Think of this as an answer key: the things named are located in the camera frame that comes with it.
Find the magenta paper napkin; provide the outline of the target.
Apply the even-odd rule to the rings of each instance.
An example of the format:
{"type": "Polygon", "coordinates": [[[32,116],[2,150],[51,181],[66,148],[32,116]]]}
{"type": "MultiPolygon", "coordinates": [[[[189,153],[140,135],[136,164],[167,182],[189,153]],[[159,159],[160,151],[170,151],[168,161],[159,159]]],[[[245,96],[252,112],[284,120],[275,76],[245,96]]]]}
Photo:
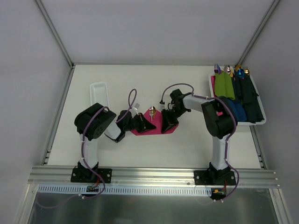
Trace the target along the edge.
{"type": "MultiPolygon", "coordinates": [[[[153,125],[155,125],[157,128],[155,130],[152,130],[152,131],[148,131],[146,133],[138,133],[137,131],[133,130],[131,131],[131,133],[133,133],[134,135],[136,136],[143,136],[143,135],[161,135],[161,128],[162,128],[162,114],[160,111],[157,110],[156,114],[155,114],[155,117],[153,119],[153,121],[151,121],[151,117],[149,115],[149,109],[143,113],[144,117],[150,122],[152,123],[153,125]]],[[[170,133],[173,133],[176,128],[178,127],[178,125],[174,128],[172,128],[171,130],[167,131],[166,133],[164,134],[170,134],[170,133]]]]}

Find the gold ornate spoon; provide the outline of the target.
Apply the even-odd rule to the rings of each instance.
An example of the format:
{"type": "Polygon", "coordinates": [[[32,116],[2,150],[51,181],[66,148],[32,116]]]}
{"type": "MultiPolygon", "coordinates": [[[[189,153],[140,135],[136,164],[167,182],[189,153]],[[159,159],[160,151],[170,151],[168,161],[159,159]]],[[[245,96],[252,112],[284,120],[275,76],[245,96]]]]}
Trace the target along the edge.
{"type": "Polygon", "coordinates": [[[156,114],[157,110],[156,110],[156,108],[155,108],[154,106],[151,106],[151,107],[149,108],[149,113],[150,113],[150,112],[154,112],[154,113],[156,114]]]}

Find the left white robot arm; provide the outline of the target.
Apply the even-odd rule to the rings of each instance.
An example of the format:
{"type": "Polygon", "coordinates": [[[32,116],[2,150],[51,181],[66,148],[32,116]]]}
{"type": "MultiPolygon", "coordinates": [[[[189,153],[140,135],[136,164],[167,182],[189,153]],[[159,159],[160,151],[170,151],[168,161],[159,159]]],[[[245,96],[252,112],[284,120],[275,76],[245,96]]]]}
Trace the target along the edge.
{"type": "Polygon", "coordinates": [[[145,133],[157,128],[142,113],[132,116],[129,110],[123,110],[117,117],[108,107],[99,103],[82,111],[75,118],[74,125],[81,139],[81,158],[71,175],[71,182],[74,183],[111,182],[112,169],[99,167],[97,154],[101,135],[118,143],[128,131],[145,133]]]}

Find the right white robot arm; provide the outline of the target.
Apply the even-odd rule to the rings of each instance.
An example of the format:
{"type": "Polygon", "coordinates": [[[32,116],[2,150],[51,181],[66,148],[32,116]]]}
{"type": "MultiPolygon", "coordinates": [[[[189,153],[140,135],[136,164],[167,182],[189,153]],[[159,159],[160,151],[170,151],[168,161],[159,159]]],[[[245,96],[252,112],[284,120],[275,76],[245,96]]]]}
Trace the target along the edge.
{"type": "Polygon", "coordinates": [[[179,124],[178,118],[192,110],[203,113],[206,128],[212,136],[213,153],[207,170],[195,170],[196,185],[235,186],[238,173],[228,162],[230,138],[236,131],[237,118],[225,97],[205,98],[176,89],[170,94],[171,109],[163,109],[161,133],[179,124]]]}

